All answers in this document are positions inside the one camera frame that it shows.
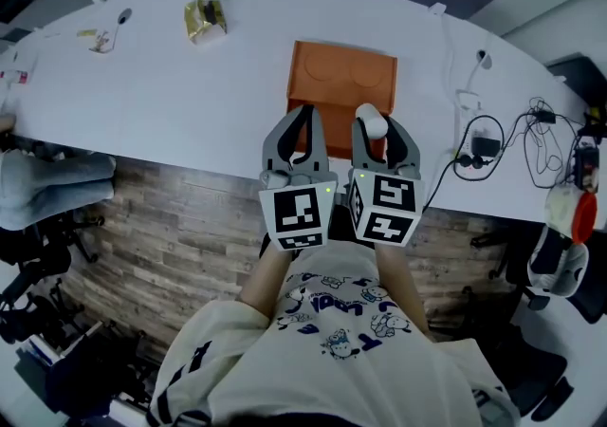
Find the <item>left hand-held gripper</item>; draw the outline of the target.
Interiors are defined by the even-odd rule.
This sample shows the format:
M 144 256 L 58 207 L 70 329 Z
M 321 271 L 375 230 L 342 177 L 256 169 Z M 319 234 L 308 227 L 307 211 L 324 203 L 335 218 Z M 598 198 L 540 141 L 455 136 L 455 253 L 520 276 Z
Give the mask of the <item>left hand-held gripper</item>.
M 269 132 L 262 150 L 264 189 L 259 192 L 267 234 L 280 251 L 321 247 L 328 240 L 338 189 L 337 175 L 288 174 L 328 170 L 320 112 L 311 104 L 286 114 Z

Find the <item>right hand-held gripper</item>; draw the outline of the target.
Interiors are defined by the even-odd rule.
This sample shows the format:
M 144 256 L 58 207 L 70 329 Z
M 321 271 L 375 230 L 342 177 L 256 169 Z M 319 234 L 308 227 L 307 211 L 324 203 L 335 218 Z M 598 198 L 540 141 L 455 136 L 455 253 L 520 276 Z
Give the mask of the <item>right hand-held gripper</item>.
M 398 175 L 420 175 L 421 156 L 407 130 L 392 117 L 384 119 L 386 141 L 371 139 L 361 118 L 352 124 L 347 203 L 357 240 L 404 248 L 421 219 L 425 184 Z M 387 169 L 394 175 L 373 172 Z

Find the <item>white plastic cylinder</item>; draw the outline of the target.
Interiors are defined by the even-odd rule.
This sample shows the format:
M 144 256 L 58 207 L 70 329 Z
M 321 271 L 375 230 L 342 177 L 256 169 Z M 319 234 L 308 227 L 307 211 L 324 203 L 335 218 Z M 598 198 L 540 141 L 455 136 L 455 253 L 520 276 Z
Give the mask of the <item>white plastic cylinder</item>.
M 388 123 L 377 108 L 371 103 L 364 103 L 356 110 L 356 117 L 360 119 L 369 139 L 383 139 L 388 132 Z

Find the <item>orange box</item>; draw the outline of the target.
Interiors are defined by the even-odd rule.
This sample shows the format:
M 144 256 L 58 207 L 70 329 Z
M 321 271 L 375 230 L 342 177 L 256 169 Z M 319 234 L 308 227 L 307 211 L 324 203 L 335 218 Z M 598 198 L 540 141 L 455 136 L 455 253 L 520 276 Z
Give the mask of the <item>orange box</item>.
M 322 118 L 327 154 L 352 157 L 356 110 L 372 104 L 388 116 L 395 106 L 397 58 L 345 46 L 297 41 L 286 92 L 286 110 L 312 104 Z

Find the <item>person's left forearm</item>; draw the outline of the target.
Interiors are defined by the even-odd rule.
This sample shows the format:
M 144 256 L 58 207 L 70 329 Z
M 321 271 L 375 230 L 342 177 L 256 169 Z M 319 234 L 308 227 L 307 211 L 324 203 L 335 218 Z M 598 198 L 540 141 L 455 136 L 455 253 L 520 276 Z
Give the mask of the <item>person's left forearm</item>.
M 281 251 L 269 242 L 237 300 L 271 319 L 292 259 L 292 251 Z

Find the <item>person's right forearm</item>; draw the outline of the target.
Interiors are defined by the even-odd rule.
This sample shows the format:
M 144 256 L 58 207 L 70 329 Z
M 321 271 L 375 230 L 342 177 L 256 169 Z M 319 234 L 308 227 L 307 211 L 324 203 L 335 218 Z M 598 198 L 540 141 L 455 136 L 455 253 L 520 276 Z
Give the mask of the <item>person's right forearm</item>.
M 405 250 L 376 243 L 375 255 L 379 282 L 416 328 L 428 339 L 434 341 Z

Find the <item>person's black trousers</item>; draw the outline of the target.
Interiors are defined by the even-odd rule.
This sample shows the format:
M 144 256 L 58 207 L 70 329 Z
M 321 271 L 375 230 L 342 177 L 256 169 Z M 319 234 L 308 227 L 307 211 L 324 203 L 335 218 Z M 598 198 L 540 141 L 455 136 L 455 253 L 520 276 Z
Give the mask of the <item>person's black trousers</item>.
M 341 204 L 334 206 L 328 230 L 328 239 L 346 242 L 356 241 L 356 233 L 347 206 Z

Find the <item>black power plug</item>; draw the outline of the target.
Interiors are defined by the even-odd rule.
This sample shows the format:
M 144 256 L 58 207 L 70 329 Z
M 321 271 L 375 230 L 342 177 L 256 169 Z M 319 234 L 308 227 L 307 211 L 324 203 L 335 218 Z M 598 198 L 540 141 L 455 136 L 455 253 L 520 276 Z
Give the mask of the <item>black power plug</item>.
M 463 168 L 473 168 L 476 170 L 482 169 L 485 166 L 489 166 L 489 164 L 491 164 L 493 162 L 492 159 L 484 159 L 482 156 L 479 155 L 467 155 L 467 154 L 462 154 L 460 155 L 455 163 Z

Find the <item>white power strip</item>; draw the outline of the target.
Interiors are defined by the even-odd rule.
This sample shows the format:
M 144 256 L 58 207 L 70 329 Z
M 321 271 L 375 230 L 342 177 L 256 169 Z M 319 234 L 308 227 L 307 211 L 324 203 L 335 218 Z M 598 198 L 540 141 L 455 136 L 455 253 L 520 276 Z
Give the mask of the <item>white power strip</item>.
M 472 131 L 466 129 L 474 118 L 484 113 L 484 108 L 478 94 L 464 89 L 455 91 L 454 107 L 453 153 L 456 155 L 461 145 L 463 149 L 469 149 L 468 139 Z

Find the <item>black power adapter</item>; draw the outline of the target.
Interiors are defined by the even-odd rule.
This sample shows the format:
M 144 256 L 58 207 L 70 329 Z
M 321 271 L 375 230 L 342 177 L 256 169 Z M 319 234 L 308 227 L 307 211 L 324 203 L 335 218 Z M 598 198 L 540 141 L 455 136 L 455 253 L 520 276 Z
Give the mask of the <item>black power adapter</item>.
M 502 143 L 497 139 L 475 136 L 471 139 L 470 150 L 474 156 L 481 158 L 496 158 L 500 153 Z

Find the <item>container with red lid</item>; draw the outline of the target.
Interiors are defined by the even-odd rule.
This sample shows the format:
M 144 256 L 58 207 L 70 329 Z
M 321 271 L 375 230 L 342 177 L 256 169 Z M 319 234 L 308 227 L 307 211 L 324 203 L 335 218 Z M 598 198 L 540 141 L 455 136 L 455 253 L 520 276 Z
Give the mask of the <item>container with red lid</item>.
M 597 214 L 597 196 L 572 183 L 552 188 L 544 204 L 545 224 L 575 244 L 592 235 Z

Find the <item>black electronic device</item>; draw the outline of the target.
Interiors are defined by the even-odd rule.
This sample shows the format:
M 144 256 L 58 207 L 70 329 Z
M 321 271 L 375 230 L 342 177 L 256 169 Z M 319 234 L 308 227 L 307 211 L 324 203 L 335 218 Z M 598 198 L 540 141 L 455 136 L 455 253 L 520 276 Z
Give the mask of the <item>black electronic device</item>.
M 597 147 L 584 145 L 579 147 L 574 157 L 575 185 L 591 194 L 598 192 L 599 150 Z

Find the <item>white and black office chair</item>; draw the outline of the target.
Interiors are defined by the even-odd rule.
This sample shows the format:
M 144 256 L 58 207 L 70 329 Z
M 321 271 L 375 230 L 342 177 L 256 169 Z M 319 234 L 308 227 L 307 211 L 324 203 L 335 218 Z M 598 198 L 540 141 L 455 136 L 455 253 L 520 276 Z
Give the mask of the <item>white and black office chair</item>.
M 513 221 L 472 238 L 470 245 L 506 246 L 489 278 L 504 274 L 515 287 L 504 301 L 507 317 L 514 315 L 523 299 L 539 311 L 556 298 L 567 300 L 591 325 L 607 315 L 607 233 L 592 232 L 586 242 L 576 244 L 546 225 Z

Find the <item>person's white printed shirt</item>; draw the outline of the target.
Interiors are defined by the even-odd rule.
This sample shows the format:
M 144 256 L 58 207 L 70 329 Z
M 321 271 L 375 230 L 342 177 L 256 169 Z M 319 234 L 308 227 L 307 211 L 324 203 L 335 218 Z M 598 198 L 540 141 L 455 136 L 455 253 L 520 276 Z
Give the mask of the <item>person's white printed shirt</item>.
M 520 425 L 476 341 L 431 341 L 397 306 L 375 246 L 293 252 L 271 319 L 237 297 L 181 328 L 144 427 Z

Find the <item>black bag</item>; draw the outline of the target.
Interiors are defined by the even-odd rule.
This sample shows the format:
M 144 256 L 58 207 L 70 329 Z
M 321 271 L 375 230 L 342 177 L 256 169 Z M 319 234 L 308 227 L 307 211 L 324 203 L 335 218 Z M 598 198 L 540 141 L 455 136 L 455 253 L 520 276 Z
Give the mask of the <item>black bag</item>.
M 108 415 L 121 394 L 145 405 L 151 401 L 145 385 L 151 367 L 132 345 L 83 340 L 47 372 L 46 406 L 84 420 Z

